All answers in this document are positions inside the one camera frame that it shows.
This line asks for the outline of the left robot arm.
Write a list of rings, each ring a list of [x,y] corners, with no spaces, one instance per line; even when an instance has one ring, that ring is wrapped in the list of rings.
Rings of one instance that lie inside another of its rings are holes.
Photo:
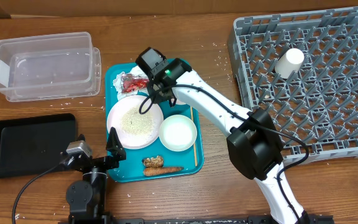
[[[106,150],[109,155],[94,158],[83,136],[71,142],[64,155],[64,165],[70,170],[82,173],[82,179],[73,182],[66,192],[70,206],[69,223],[113,223],[113,217],[105,211],[108,171],[119,167],[126,159],[117,131],[110,128]]]

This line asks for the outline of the large white plate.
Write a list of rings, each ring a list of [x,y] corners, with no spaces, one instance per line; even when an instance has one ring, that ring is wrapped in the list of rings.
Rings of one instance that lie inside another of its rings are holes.
[[[126,149],[142,149],[158,138],[164,120],[159,105],[142,95],[127,96],[109,110],[106,129],[114,128]]]

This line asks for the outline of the white cup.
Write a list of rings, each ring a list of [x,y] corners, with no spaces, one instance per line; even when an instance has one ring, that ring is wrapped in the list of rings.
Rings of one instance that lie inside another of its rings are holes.
[[[275,64],[275,71],[282,78],[288,79],[292,72],[299,71],[304,59],[304,53],[300,49],[289,49]]]

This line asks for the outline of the small white bowl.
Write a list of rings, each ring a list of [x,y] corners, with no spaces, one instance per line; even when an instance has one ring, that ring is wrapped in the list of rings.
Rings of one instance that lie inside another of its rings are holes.
[[[166,118],[159,129],[159,139],[169,150],[182,152],[193,146],[194,124],[184,115],[176,114]]]

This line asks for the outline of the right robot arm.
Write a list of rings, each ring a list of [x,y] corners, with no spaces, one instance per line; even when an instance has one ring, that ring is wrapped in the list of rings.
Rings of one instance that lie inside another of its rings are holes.
[[[180,100],[200,112],[225,135],[229,159],[245,177],[257,182],[277,223],[309,223],[310,218],[296,201],[284,171],[284,133],[275,129],[263,109],[251,111],[210,87],[183,60],[146,63],[149,97],[153,103]]]

